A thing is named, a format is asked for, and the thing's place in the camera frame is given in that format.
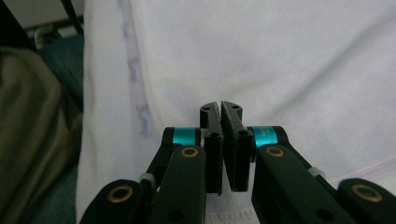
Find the wrinkled fabric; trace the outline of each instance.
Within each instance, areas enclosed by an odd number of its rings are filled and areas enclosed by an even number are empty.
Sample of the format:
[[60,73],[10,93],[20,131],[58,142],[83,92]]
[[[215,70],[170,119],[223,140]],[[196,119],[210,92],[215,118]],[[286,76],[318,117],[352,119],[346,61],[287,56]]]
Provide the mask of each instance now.
[[81,112],[41,58],[0,48],[0,223],[20,223],[76,160]]
[[[396,193],[394,1],[87,1],[78,220],[109,182],[138,180],[165,127],[230,101],[280,125],[336,188]],[[254,164],[251,166],[250,189]],[[208,195],[206,223],[257,223],[251,191]]]

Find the white cloth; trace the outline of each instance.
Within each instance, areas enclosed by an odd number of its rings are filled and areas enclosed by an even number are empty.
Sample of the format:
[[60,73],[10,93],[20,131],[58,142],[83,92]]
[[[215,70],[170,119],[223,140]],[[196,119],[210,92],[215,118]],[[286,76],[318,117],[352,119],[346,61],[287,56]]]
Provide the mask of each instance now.
[[[78,220],[105,184],[138,180],[163,128],[199,126],[199,107],[221,100],[247,126],[283,126],[333,186],[361,177],[395,194],[395,12],[391,0],[87,1]],[[257,223],[251,192],[227,186],[208,195],[206,223]]]

